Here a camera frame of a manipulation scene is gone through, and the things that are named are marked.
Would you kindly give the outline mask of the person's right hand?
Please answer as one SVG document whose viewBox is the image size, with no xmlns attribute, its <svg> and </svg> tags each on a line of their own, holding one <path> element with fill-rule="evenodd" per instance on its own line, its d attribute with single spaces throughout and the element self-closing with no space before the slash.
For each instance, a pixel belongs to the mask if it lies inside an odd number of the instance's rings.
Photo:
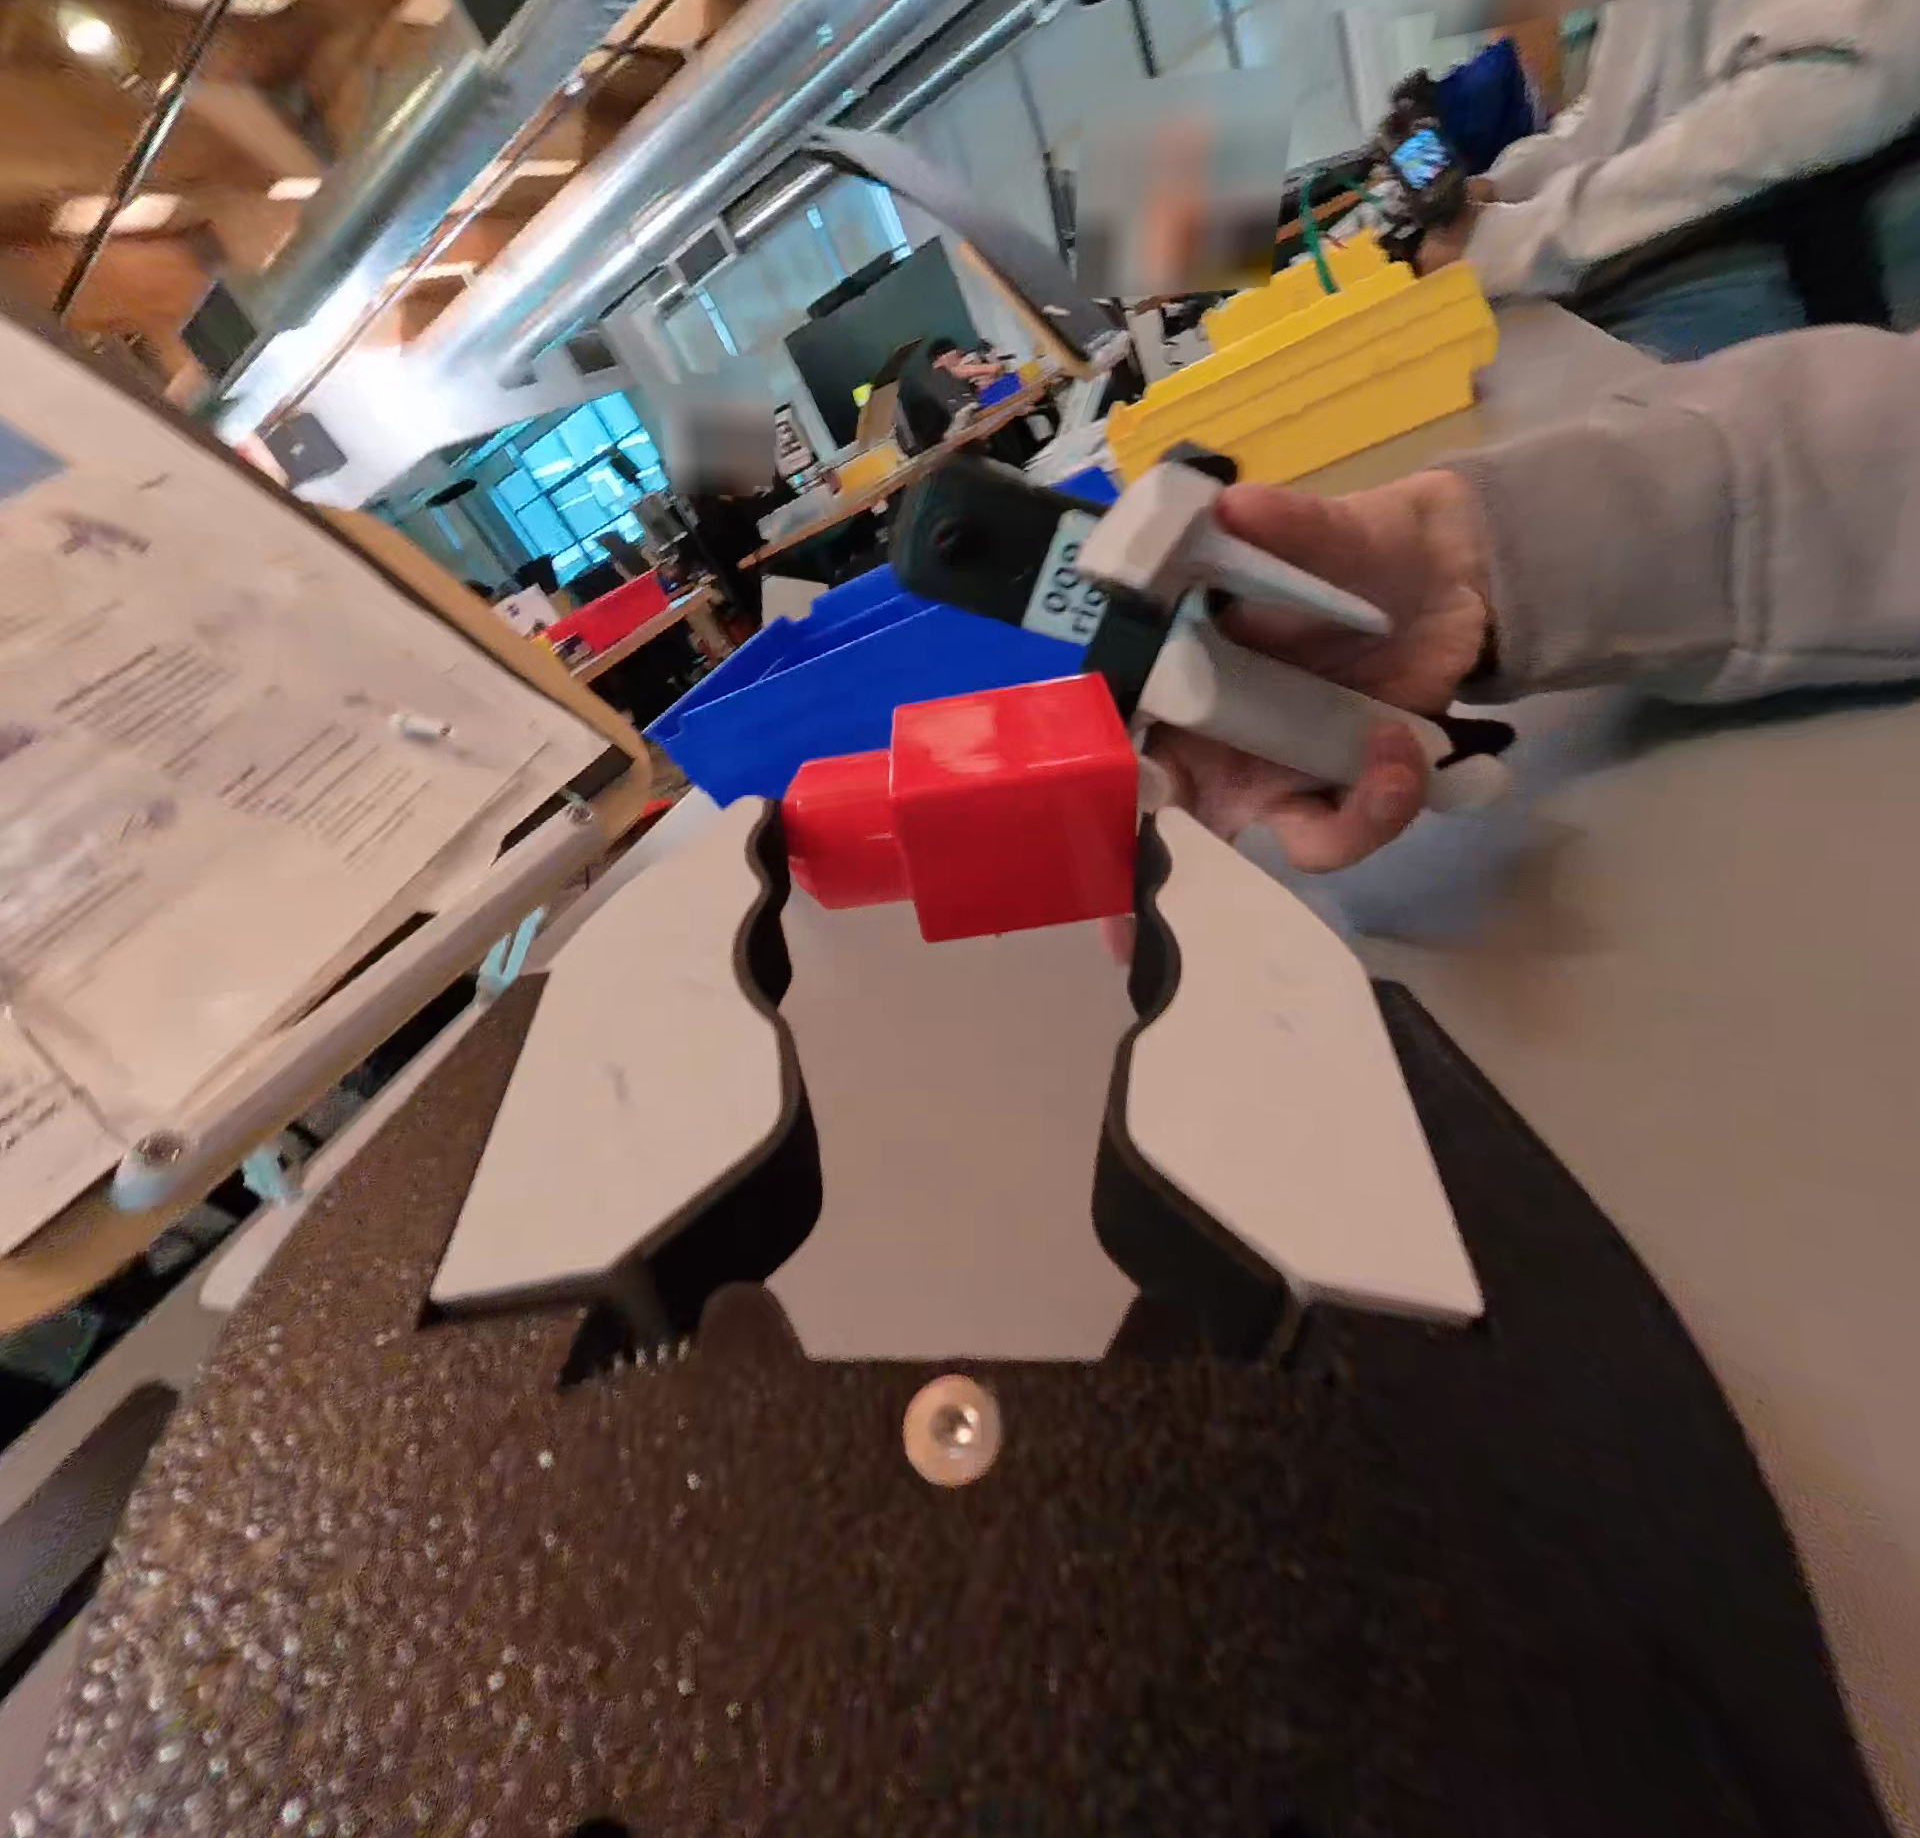
<svg viewBox="0 0 1920 1838">
<path fill-rule="evenodd" d="M 1429 468 L 1338 498 L 1235 483 L 1215 514 L 1230 536 L 1391 622 L 1388 634 L 1369 636 L 1285 605 L 1235 602 L 1215 615 L 1232 643 L 1429 721 L 1450 713 L 1492 634 L 1492 534 L 1470 482 Z M 1236 841 L 1256 827 L 1302 874 L 1356 865 L 1429 813 L 1429 761 L 1404 724 L 1373 730 L 1346 787 L 1172 725 L 1151 735 L 1148 754 L 1212 836 Z"/>
</svg>

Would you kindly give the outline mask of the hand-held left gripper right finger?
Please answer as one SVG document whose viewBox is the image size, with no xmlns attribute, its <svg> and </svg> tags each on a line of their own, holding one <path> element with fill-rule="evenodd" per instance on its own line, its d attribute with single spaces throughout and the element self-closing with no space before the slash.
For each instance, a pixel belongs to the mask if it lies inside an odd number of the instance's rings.
<svg viewBox="0 0 1920 1838">
<path fill-rule="evenodd" d="M 1204 1329 L 1316 1303 L 1483 1318 L 1370 973 L 1187 812 L 1141 830 L 1127 993 L 1093 1218 L 1142 1295 Z"/>
</svg>

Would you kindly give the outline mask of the wooden document board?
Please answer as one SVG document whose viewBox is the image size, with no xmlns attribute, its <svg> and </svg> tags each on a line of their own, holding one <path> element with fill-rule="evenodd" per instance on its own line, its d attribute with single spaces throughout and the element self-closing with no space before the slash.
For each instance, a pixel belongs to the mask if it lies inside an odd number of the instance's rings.
<svg viewBox="0 0 1920 1838">
<path fill-rule="evenodd" d="M 63 366 L 84 378 L 95 407 L 100 407 L 111 392 L 117 403 L 133 407 L 173 437 L 192 443 L 201 456 L 228 472 L 232 482 L 247 485 L 252 498 L 273 506 L 282 521 L 299 523 L 310 537 L 323 539 L 338 568 L 354 565 L 370 577 L 380 577 L 384 612 L 408 603 L 420 618 L 451 632 L 474 658 L 488 662 L 487 690 L 492 701 L 505 698 L 506 684 L 514 681 L 529 696 L 540 698 L 557 711 L 567 711 L 576 725 L 599 737 L 593 757 L 576 773 L 548 768 L 523 769 L 519 784 L 497 798 L 492 809 L 483 813 L 466 836 L 425 865 L 412 885 L 399 891 L 396 900 L 373 919 L 373 929 L 354 946 L 345 965 L 299 998 L 295 1011 L 273 1023 L 236 1064 L 225 1067 L 210 1089 L 184 1103 L 198 1106 L 227 1088 L 287 1026 L 382 958 L 401 937 L 452 905 L 488 865 L 562 806 L 567 790 L 591 798 L 629 769 L 648 769 L 657 784 L 655 755 L 640 730 L 603 699 L 584 675 L 569 669 L 545 643 L 519 636 L 396 526 L 362 510 L 310 506 L 299 499 L 252 458 L 243 458 L 202 424 L 147 389 L 140 379 L 84 350 L 50 315 L 31 310 L 13 295 L 5 295 L 5 335 L 9 350 L 19 351 L 32 339 L 42 354 L 58 357 Z M 5 1334 L 65 1309 L 104 1284 L 212 1191 L 210 1187 L 194 1204 L 175 1202 L 153 1212 L 124 1213 L 109 1202 L 109 1181 L 109 1178 L 96 1178 L 50 1221 L 36 1226 L 5 1253 Z"/>
</svg>

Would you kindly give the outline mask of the long spiral air duct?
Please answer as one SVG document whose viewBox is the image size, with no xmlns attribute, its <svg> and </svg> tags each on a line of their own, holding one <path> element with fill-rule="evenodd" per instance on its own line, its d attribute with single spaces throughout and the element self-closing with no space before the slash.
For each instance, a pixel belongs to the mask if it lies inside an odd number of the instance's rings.
<svg viewBox="0 0 1920 1838">
<path fill-rule="evenodd" d="M 231 420 L 328 378 L 378 291 L 635 2 L 524 0 L 488 44 L 452 29 L 261 282 L 256 337 L 218 387 Z M 429 359 L 530 371 L 975 2 L 745 2 L 431 323 Z"/>
</svg>

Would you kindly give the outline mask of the small electronic device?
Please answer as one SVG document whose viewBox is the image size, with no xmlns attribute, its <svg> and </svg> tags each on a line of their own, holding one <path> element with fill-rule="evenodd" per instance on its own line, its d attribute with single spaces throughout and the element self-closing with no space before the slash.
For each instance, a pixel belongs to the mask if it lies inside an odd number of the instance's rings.
<svg viewBox="0 0 1920 1838">
<path fill-rule="evenodd" d="M 1429 109 L 1400 106 L 1391 111 L 1381 123 L 1374 158 L 1370 190 L 1385 234 L 1406 254 L 1473 208 L 1470 175 Z"/>
</svg>

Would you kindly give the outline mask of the tilted display board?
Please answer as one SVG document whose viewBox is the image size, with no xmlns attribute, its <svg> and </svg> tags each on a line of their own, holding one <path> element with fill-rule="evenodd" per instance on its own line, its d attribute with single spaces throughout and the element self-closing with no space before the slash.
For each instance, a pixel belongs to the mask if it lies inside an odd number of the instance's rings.
<svg viewBox="0 0 1920 1838">
<path fill-rule="evenodd" d="M 798 152 L 906 198 L 963 242 L 1002 295 L 1063 337 L 1080 319 L 1099 318 L 1049 242 L 1020 220 L 1000 214 L 973 184 L 937 165 L 905 138 L 874 128 L 822 123 L 801 142 Z"/>
</svg>

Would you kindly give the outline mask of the printed paper sheet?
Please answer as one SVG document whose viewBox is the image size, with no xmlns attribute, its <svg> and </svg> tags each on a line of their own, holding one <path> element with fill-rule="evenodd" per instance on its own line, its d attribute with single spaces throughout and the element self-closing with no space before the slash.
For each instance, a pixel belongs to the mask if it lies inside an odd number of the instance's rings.
<svg viewBox="0 0 1920 1838">
<path fill-rule="evenodd" d="M 39 319 L 2 347 L 2 1205 L 190 1121 L 614 742 Z"/>
</svg>

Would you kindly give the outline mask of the person's right forearm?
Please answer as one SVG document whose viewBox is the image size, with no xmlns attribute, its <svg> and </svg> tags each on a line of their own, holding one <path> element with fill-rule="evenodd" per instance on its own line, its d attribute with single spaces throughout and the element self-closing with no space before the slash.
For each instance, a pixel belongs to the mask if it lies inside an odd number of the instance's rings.
<svg viewBox="0 0 1920 1838">
<path fill-rule="evenodd" d="M 1490 536 L 1476 696 L 1916 681 L 1916 333 L 1823 326 L 1667 364 L 1453 468 Z"/>
</svg>

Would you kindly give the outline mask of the yellow plastic bin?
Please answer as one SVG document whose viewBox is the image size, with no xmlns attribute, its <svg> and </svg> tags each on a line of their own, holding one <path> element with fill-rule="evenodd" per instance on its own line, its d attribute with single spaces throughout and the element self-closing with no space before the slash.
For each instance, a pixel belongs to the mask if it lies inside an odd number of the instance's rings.
<svg viewBox="0 0 1920 1838">
<path fill-rule="evenodd" d="M 1204 335 L 1201 359 L 1111 410 L 1119 485 L 1184 443 L 1235 460 L 1245 482 L 1307 479 L 1473 410 L 1499 354 L 1475 266 L 1418 274 L 1370 231 L 1212 308 Z"/>
</svg>

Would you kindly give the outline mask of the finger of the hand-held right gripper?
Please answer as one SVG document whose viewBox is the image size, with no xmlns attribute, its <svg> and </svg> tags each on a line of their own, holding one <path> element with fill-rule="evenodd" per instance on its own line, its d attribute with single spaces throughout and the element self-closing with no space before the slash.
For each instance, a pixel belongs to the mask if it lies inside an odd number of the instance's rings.
<svg viewBox="0 0 1920 1838">
<path fill-rule="evenodd" d="M 1369 637 L 1391 634 L 1391 615 L 1367 598 L 1228 529 L 1228 483 L 1190 460 L 1162 460 L 1129 482 L 1078 546 L 1075 565 L 1109 596 L 1174 609 L 1190 593 L 1222 593 L 1256 609 Z"/>
</svg>

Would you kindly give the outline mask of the white board stand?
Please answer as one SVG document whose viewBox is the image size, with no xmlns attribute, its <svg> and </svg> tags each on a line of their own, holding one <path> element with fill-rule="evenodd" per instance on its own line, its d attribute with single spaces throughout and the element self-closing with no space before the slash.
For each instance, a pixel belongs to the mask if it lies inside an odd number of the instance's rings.
<svg viewBox="0 0 1920 1838">
<path fill-rule="evenodd" d="M 655 773 L 644 768 L 593 795 L 567 790 L 561 807 L 455 903 L 276 1033 L 228 1085 L 135 1140 L 107 1185 L 112 1210 L 140 1213 L 198 1202 L 446 985 L 481 968 L 498 943 L 545 911 L 640 818 L 653 794 Z"/>
</svg>

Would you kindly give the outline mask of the red plastic block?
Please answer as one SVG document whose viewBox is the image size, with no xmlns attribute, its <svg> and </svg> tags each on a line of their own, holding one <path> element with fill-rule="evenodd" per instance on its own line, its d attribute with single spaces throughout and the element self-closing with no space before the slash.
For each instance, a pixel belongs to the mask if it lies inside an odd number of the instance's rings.
<svg viewBox="0 0 1920 1838">
<path fill-rule="evenodd" d="M 807 761 L 781 827 L 821 907 L 909 905 L 928 943 L 1125 918 L 1141 755 L 1096 674 L 912 701 L 884 748 Z"/>
</svg>

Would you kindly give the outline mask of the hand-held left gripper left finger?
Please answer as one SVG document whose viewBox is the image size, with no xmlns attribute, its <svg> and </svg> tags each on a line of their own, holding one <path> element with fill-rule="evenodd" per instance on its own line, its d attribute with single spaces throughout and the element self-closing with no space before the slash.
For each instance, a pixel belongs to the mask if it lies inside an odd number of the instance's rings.
<svg viewBox="0 0 1920 1838">
<path fill-rule="evenodd" d="M 533 1020 L 429 1286 L 438 1318 L 603 1306 L 693 1337 L 819 1224 L 825 1171 L 784 1016 L 776 801 L 742 798 L 591 914 Z"/>
</svg>

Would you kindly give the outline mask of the red plastic bin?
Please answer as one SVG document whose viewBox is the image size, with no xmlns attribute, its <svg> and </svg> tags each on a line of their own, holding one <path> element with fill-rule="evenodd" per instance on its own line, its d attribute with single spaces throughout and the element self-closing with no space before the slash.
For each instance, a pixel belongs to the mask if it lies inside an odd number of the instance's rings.
<svg viewBox="0 0 1920 1838">
<path fill-rule="evenodd" d="M 643 625 L 671 609 L 671 596 L 657 569 L 603 591 L 540 632 L 540 643 L 569 665 L 614 649 Z"/>
</svg>

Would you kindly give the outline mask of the blue plastic bin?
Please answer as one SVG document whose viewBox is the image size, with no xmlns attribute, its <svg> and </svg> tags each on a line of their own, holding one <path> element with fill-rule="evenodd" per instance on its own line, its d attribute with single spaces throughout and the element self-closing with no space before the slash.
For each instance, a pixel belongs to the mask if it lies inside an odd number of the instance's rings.
<svg viewBox="0 0 1920 1838">
<path fill-rule="evenodd" d="M 899 706 L 1070 675 L 1086 647 L 917 598 L 877 564 L 771 618 L 643 735 L 723 807 L 779 799 L 804 764 L 889 746 Z"/>
</svg>

